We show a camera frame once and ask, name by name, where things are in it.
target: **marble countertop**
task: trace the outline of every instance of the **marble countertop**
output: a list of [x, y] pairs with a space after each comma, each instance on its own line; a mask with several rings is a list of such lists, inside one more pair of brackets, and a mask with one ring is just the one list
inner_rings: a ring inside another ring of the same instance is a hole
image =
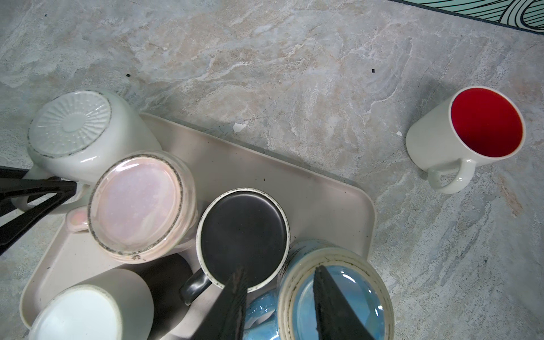
[[[544, 338], [544, 36], [386, 0], [6, 0], [0, 165], [56, 96], [105, 88], [135, 109], [364, 189], [369, 261], [396, 339]], [[454, 195], [410, 161], [408, 128], [468, 85], [527, 123], [514, 157]], [[60, 217], [0, 257], [0, 334], [28, 335], [22, 289]]]

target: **mug handle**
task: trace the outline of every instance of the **mug handle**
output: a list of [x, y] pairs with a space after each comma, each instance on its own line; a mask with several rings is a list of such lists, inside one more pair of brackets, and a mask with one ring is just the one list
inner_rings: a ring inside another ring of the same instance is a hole
[[[45, 180], [53, 176], [54, 174], [34, 164], [32, 168], [28, 170], [28, 172], [23, 176], [23, 179], [24, 180]], [[91, 188], [90, 185], [84, 184], [82, 186], [82, 196], [77, 201], [63, 204], [59, 206], [58, 208], [56, 208], [55, 210], [51, 211], [50, 214], [54, 214], [54, 215], [66, 214], [70, 210], [73, 210], [81, 206], [86, 206], [89, 203], [89, 199], [91, 197], [92, 190], [90, 190], [90, 188]], [[11, 199], [11, 203], [22, 211], [29, 211], [30, 209], [35, 207], [35, 205], [28, 204], [28, 196], [16, 197], [14, 199]]]
[[[457, 172], [457, 175], [455, 175], [455, 179], [442, 186], [440, 183], [440, 176], [451, 174], [457, 168], [459, 168], [459, 171]], [[468, 185], [474, 176], [475, 170], [476, 161], [469, 158], [459, 158], [459, 160], [454, 163], [454, 166], [449, 166], [447, 168], [443, 166], [433, 166], [432, 168], [429, 168], [427, 170], [429, 173], [429, 177], [427, 179], [431, 187], [439, 193], [455, 194], [463, 190]]]
[[75, 208], [66, 214], [64, 225], [69, 232], [89, 230], [89, 221], [87, 219], [87, 206]]
[[276, 313], [272, 314], [268, 320], [244, 330], [244, 340], [273, 340], [279, 339], [280, 332], [277, 326], [277, 316]]
[[180, 288], [180, 297], [187, 306], [190, 306], [211, 284], [208, 276], [200, 268]]
[[[244, 340], [268, 340], [279, 338], [277, 326], [277, 292], [275, 289], [262, 294], [246, 308]], [[274, 313], [265, 322], [253, 326], [253, 323], [266, 313]]]

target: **black mug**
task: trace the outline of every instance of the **black mug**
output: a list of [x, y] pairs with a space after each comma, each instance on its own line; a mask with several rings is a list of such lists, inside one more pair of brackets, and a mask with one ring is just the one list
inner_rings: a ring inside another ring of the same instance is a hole
[[204, 211], [196, 231], [200, 269], [180, 289], [190, 305], [212, 283], [223, 289], [243, 267], [248, 293], [272, 281], [290, 244], [285, 212], [270, 195], [252, 188], [227, 191]]
[[181, 303], [177, 293], [193, 274], [183, 257], [173, 254], [145, 263], [123, 264], [117, 268], [138, 274], [151, 291], [153, 324], [147, 340], [161, 339], [183, 320], [189, 307]]

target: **white mug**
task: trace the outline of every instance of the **white mug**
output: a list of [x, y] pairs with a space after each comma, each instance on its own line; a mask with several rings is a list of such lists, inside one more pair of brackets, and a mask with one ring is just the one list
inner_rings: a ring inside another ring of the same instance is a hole
[[[117, 160], [140, 150], [162, 150], [143, 120], [120, 96], [81, 90], [45, 104], [28, 128], [28, 154], [34, 165], [25, 179], [57, 176], [85, 184], [82, 197], [64, 204], [63, 214], [89, 202], [90, 190]], [[13, 199], [20, 210], [33, 206], [28, 197]]]
[[[419, 119], [406, 134], [412, 161], [429, 173], [429, 184], [443, 194], [468, 185], [477, 166], [515, 155], [525, 142], [520, 110], [497, 90], [469, 86]], [[442, 186], [440, 177], [457, 172]]]
[[128, 269], [114, 268], [55, 296], [30, 330], [32, 340], [145, 340], [153, 323], [147, 283]]

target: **mug rim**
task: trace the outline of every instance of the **mug rim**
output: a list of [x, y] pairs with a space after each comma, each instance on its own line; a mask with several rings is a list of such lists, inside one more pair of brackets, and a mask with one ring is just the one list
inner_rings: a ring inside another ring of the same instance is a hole
[[[512, 105], [512, 107], [514, 108], [514, 110], [516, 111], [518, 117], [520, 118], [520, 121], [521, 121], [521, 127], [522, 127], [522, 134], [521, 134], [521, 142], [520, 144], [517, 146], [517, 148], [510, 152], [509, 154], [506, 154], [504, 156], [500, 156], [500, 157], [490, 157], [490, 156], [486, 156], [484, 154], [481, 154], [479, 152], [476, 152], [474, 151], [471, 147], [469, 147], [462, 139], [461, 137], [459, 137], [459, 135], [457, 134], [457, 131], [455, 130], [455, 127], [453, 126], [453, 121], [452, 121], [452, 105], [453, 105], [453, 102], [455, 101], [455, 99], [463, 92], [465, 92], [466, 90], [470, 90], [470, 89], [485, 89], [485, 90], [489, 90], [489, 91], [492, 91], [492, 92], [495, 92], [496, 94], [498, 94], [499, 96], [501, 96], [502, 98], [506, 99], [510, 105]], [[502, 159], [507, 159], [509, 157], [512, 157], [513, 155], [517, 154], [518, 151], [523, 147], [523, 144], [525, 144], [525, 137], [527, 135], [527, 131], [526, 131], [526, 127], [525, 127], [525, 120], [523, 119], [523, 116], [521, 115], [521, 112], [520, 112], [520, 109], [518, 109], [518, 107], [514, 104], [514, 102], [506, 97], [502, 92], [498, 91], [498, 90], [495, 90], [495, 89], [492, 89], [490, 87], [487, 87], [487, 86], [483, 86], [483, 85], [473, 85], [473, 86], [467, 86], [465, 88], [462, 88], [461, 90], [457, 91], [453, 96], [452, 98], [450, 99], [449, 101], [449, 104], [448, 104], [448, 120], [449, 120], [449, 126], [450, 128], [452, 129], [455, 137], [457, 138], [457, 140], [466, 148], [468, 149], [469, 151], [477, 154], [478, 156], [484, 158], [484, 159], [489, 159], [489, 160], [492, 160], [492, 161], [496, 161], [496, 160], [502, 160]]]
[[[299, 242], [323, 241], [320, 239], [309, 239]], [[277, 289], [277, 323], [280, 338], [294, 340], [294, 305], [296, 296], [301, 289], [301, 284], [314, 273], [318, 265], [330, 266], [341, 265], [358, 272], [375, 290], [384, 308], [384, 340], [394, 338], [395, 317], [391, 296], [383, 279], [376, 269], [360, 255], [330, 243], [323, 248], [310, 250], [302, 258], [290, 263], [288, 275], [286, 275]]]
[[[104, 244], [99, 237], [96, 235], [94, 228], [92, 226], [93, 219], [91, 218], [92, 211], [91, 207], [94, 204], [97, 204], [95, 201], [95, 194], [101, 188], [103, 184], [103, 179], [109, 175], [117, 166], [127, 162], [129, 160], [138, 159], [138, 158], [152, 158], [155, 159], [169, 167], [172, 174], [175, 175], [176, 181], [178, 182], [181, 192], [177, 198], [177, 211], [174, 213], [175, 216], [172, 216], [168, 220], [168, 229], [161, 235], [153, 244], [148, 245], [144, 249], [137, 251], [119, 251], [111, 249], [108, 245]], [[192, 182], [194, 179], [191, 175], [188, 178], [187, 174], [183, 174], [182, 166], [186, 166], [177, 156], [168, 153], [163, 150], [154, 150], [154, 151], [137, 151], [123, 159], [115, 162], [108, 170], [100, 177], [95, 187], [91, 192], [89, 199], [89, 204], [87, 205], [87, 221], [89, 222], [89, 232], [93, 237], [93, 240], [98, 244], [98, 246], [105, 251], [110, 257], [120, 261], [122, 263], [144, 263], [147, 261], [152, 261], [154, 259], [160, 258], [166, 255], [170, 250], [172, 250], [183, 237], [187, 234], [188, 230], [193, 226], [191, 223], [194, 219], [194, 216], [197, 215], [196, 211], [196, 200], [191, 204], [190, 187], [193, 186]]]
[[37, 329], [38, 329], [37, 326], [39, 326], [40, 322], [42, 322], [45, 318], [49, 317], [52, 313], [54, 313], [55, 308], [57, 308], [57, 305], [62, 303], [64, 299], [66, 299], [67, 296], [73, 293], [77, 293], [77, 292], [85, 291], [85, 290], [90, 290], [94, 293], [97, 293], [98, 295], [101, 295], [101, 297], [103, 297], [104, 300], [106, 300], [109, 303], [113, 313], [115, 314], [115, 319], [116, 319], [116, 323], [118, 327], [115, 340], [121, 339], [123, 326], [124, 326], [122, 322], [123, 318], [121, 315], [122, 314], [121, 308], [119, 307], [119, 304], [117, 303], [117, 301], [115, 301], [115, 298], [107, 290], [93, 283], [84, 283], [84, 284], [77, 283], [63, 290], [56, 296], [54, 296], [53, 299], [51, 299], [51, 301], [47, 303], [47, 305], [38, 314], [38, 316], [32, 323], [32, 327], [30, 328], [30, 332], [32, 333], [32, 335], [35, 337], [35, 332], [37, 332]]
[[204, 274], [206, 274], [208, 279], [214, 285], [216, 285], [217, 287], [219, 287], [221, 289], [225, 288], [225, 285], [223, 283], [219, 282], [219, 280], [217, 280], [212, 275], [212, 273], [210, 273], [208, 267], [206, 266], [206, 264], [205, 264], [205, 262], [204, 262], [204, 260], [202, 258], [202, 246], [201, 246], [202, 227], [204, 225], [204, 221], [206, 220], [206, 216], [208, 215], [210, 210], [215, 206], [215, 204], [217, 202], [219, 202], [223, 197], [226, 197], [226, 196], [228, 196], [228, 195], [230, 195], [232, 193], [236, 193], [236, 192], [239, 192], [239, 191], [249, 191], [249, 192], [252, 192], [252, 193], [260, 194], [260, 195], [263, 195], [264, 197], [266, 197], [268, 200], [270, 200], [270, 202], [272, 202], [274, 204], [274, 206], [280, 211], [281, 217], [283, 219], [283, 222], [285, 223], [285, 229], [286, 229], [286, 244], [285, 244], [285, 249], [283, 251], [283, 257], [282, 257], [282, 259], [280, 261], [280, 264], [276, 267], [276, 269], [272, 272], [272, 274], [270, 274], [270, 276], [268, 276], [264, 281], [261, 281], [261, 283], [255, 285], [255, 286], [248, 287], [248, 293], [251, 293], [251, 292], [254, 292], [254, 291], [266, 286], [270, 281], [272, 281], [276, 277], [276, 275], [283, 268], [283, 265], [285, 264], [285, 261], [287, 259], [287, 254], [289, 253], [290, 231], [289, 231], [289, 223], [287, 222], [287, 216], [285, 215], [285, 212], [281, 208], [280, 204], [274, 198], [272, 198], [269, 194], [265, 193], [264, 191], [254, 189], [254, 188], [236, 188], [236, 189], [232, 189], [232, 190], [229, 190], [227, 192], [222, 193], [215, 200], [213, 200], [212, 203], [210, 203], [208, 205], [208, 207], [206, 208], [206, 210], [202, 214], [202, 217], [200, 218], [200, 221], [199, 221], [198, 229], [196, 230], [196, 255], [197, 255], [197, 258], [198, 258], [199, 263], [200, 263], [200, 268], [202, 268], [202, 271], [204, 271]]

